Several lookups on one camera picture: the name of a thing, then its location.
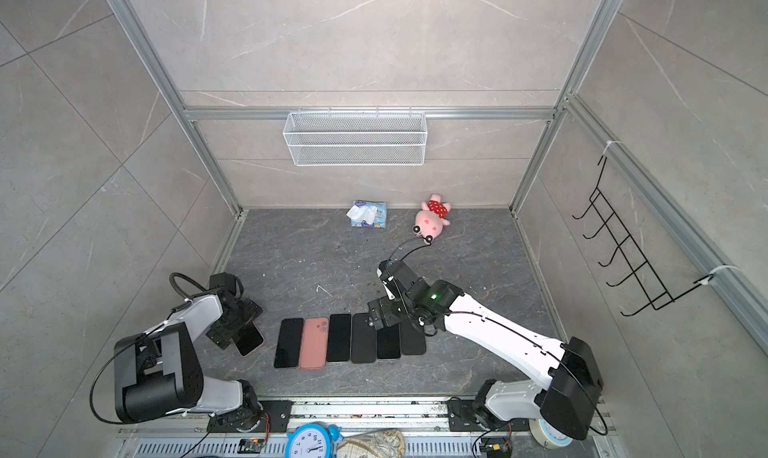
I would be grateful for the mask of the black phone case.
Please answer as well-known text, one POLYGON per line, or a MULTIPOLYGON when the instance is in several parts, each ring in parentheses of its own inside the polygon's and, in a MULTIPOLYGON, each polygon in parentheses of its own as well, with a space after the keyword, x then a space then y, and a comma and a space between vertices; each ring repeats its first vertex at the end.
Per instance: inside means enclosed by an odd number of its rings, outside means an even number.
POLYGON ((352 316, 351 362, 374 363, 377 360, 377 331, 369 323, 367 313, 352 316))

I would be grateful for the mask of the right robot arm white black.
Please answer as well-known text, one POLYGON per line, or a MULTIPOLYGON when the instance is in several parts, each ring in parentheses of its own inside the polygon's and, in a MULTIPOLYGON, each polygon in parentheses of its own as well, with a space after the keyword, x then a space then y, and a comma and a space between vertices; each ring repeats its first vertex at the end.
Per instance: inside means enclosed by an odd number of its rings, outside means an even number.
POLYGON ((573 337, 560 341, 531 331, 488 309, 445 280, 428 283, 404 261, 387 259, 377 268, 386 290, 369 302, 370 326, 377 330, 407 322, 466 338, 525 374, 523 381, 487 380, 472 403, 474 420, 498 430, 525 419, 535 439, 549 448, 584 440, 604 389, 591 347, 573 337))

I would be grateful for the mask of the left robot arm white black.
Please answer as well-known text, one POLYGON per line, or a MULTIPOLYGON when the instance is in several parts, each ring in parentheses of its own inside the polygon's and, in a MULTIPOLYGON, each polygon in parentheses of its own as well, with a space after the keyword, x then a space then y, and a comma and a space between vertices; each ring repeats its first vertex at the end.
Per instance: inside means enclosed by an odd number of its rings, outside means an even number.
POLYGON ((264 338, 254 324, 262 309, 244 295, 242 281, 221 272, 207 286, 173 272, 172 289, 182 298, 154 327, 119 340, 106 366, 114 373, 113 424, 139 424, 183 414, 208 416, 208 431, 242 433, 268 424, 268 414, 246 380, 206 376, 194 343, 205 336, 241 356, 264 338))

